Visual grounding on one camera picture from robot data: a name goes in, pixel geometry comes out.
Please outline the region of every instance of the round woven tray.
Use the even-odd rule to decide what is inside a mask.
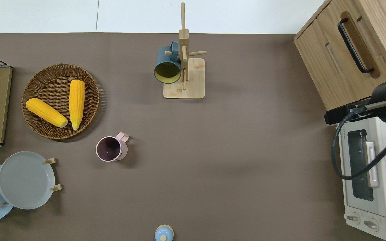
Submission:
[[[83,120],[77,130],[72,129],[69,119],[69,85],[79,79],[86,85]],[[46,122],[26,108],[30,98],[38,98],[68,119],[64,128]],[[54,64],[36,73],[26,85],[22,96],[22,113],[28,126],[38,135],[53,139],[66,139],[83,131],[96,115],[99,105],[99,89],[92,75],[73,64]]]

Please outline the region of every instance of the gray plate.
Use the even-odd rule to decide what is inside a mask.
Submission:
[[[2,197],[20,209],[36,209],[45,204],[55,186],[55,174],[46,159],[21,151],[11,155],[0,170]]]

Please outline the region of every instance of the white wall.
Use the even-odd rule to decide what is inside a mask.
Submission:
[[[0,0],[0,33],[178,32],[180,1]],[[324,0],[184,0],[191,33],[295,34]]]

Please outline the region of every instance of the oven window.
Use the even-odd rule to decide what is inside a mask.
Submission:
[[[367,157],[363,143],[366,141],[366,130],[348,132],[349,159],[351,160],[351,175],[366,167]],[[373,190],[367,184],[367,174],[352,180],[354,197],[366,201],[373,201]]]

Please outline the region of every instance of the mug handle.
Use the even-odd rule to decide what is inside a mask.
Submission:
[[[178,58],[178,42],[177,41],[172,41],[171,43],[171,57],[170,61],[176,61]]]
[[[126,142],[127,139],[129,139],[129,135],[120,131],[120,133],[118,133],[117,136],[116,136],[115,138],[116,138],[117,140]]]

